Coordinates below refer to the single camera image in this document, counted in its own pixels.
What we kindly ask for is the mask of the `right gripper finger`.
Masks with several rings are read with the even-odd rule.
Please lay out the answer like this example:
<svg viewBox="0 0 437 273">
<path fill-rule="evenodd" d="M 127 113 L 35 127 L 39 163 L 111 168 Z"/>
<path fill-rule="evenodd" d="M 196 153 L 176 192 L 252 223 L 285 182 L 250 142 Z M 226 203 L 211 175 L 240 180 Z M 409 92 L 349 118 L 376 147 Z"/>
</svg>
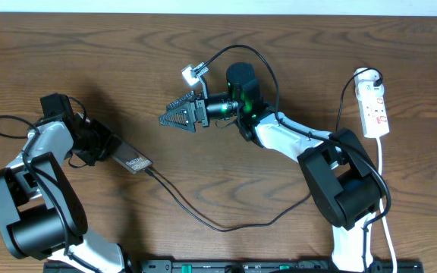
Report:
<svg viewBox="0 0 437 273">
<path fill-rule="evenodd" d="M 185 104 L 186 102 L 192 102 L 195 99 L 196 99 L 196 93 L 194 90 L 191 90 L 189 93 L 185 94 L 184 96 L 169 103 L 166 106 L 166 110 L 171 111 L 171 110 L 178 108 L 179 106 Z"/>
<path fill-rule="evenodd" d="M 193 103 L 185 102 L 168 109 L 159 117 L 159 123 L 162 126 L 175 127 L 195 133 L 196 115 Z"/>
</svg>

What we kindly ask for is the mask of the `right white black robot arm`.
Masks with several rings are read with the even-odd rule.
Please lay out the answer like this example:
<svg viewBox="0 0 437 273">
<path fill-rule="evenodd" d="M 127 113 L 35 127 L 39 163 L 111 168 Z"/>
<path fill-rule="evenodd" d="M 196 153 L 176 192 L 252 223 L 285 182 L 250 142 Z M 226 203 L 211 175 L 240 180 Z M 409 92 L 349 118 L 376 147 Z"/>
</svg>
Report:
<svg viewBox="0 0 437 273">
<path fill-rule="evenodd" d="M 166 107 L 163 126 L 194 132 L 196 124 L 233 118 L 246 141 L 296 161 L 316 207 L 333 227 L 332 261 L 341 271 L 368 272 L 373 265 L 370 227 L 388 212 L 386 182 L 351 130 L 314 130 L 287 118 L 263 98 L 251 64 L 226 71 L 228 90 L 190 92 Z"/>
</svg>

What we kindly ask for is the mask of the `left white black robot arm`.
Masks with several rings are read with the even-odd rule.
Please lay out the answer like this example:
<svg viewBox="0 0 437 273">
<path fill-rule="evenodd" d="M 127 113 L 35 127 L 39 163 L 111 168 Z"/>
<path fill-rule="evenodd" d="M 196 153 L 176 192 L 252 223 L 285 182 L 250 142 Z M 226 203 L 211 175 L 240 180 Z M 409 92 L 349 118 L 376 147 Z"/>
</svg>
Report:
<svg viewBox="0 0 437 273">
<path fill-rule="evenodd" d="M 62 262 L 83 272 L 131 272 L 121 246 L 89 229 L 83 205 L 64 175 L 73 156 L 85 166 L 108 157 L 112 132 L 72 110 L 74 99 L 40 99 L 18 156 L 0 170 L 0 232 L 9 253 Z"/>
</svg>

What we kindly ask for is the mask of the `Galaxy S25 Ultra smartphone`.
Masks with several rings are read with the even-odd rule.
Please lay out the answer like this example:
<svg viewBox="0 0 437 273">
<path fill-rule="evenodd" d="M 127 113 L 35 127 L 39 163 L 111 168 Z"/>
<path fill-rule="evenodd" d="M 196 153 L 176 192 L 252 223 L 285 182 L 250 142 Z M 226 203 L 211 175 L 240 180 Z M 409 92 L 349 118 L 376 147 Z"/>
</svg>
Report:
<svg viewBox="0 0 437 273">
<path fill-rule="evenodd" d="M 119 136 L 114 136 L 112 140 L 110 156 L 132 174 L 152 166 L 151 159 Z"/>
</svg>

